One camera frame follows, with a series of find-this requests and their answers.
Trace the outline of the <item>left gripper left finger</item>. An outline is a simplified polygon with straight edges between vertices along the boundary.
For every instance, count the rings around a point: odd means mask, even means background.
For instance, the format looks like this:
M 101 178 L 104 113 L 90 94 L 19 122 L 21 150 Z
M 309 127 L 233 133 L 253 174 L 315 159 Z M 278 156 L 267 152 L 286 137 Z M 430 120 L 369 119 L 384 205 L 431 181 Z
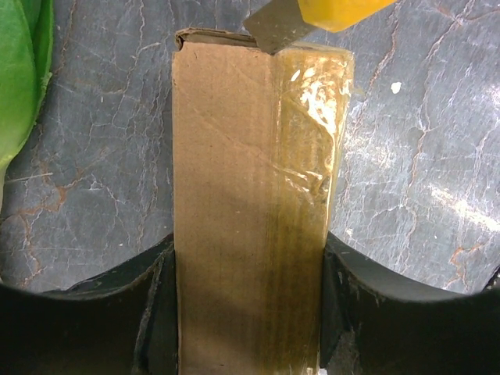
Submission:
M 66 290 L 1 286 L 3 374 L 176 374 L 173 235 Z

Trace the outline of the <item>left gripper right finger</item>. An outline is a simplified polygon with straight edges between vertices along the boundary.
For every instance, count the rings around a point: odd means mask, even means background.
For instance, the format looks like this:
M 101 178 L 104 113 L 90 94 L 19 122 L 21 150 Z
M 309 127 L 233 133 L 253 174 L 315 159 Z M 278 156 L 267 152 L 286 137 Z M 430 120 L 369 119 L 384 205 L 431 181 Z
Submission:
M 499 289 L 431 287 L 329 234 L 320 365 L 331 374 L 497 374 Z

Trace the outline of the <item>brown cardboard express box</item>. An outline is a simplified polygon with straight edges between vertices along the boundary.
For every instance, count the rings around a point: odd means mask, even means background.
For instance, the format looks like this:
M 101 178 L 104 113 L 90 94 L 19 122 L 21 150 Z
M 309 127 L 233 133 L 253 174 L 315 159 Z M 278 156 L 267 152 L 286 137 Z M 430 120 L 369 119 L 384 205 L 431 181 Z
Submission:
M 355 60 L 189 28 L 172 59 L 182 374 L 314 374 Z

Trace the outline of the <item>yellow utility knife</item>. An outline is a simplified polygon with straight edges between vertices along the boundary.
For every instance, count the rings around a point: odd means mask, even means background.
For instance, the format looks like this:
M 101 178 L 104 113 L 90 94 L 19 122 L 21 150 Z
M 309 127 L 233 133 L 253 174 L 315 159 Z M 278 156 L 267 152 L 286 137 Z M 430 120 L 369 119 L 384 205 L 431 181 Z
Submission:
M 393 0 L 272 0 L 244 21 L 258 47 L 274 55 L 315 30 L 343 31 Z

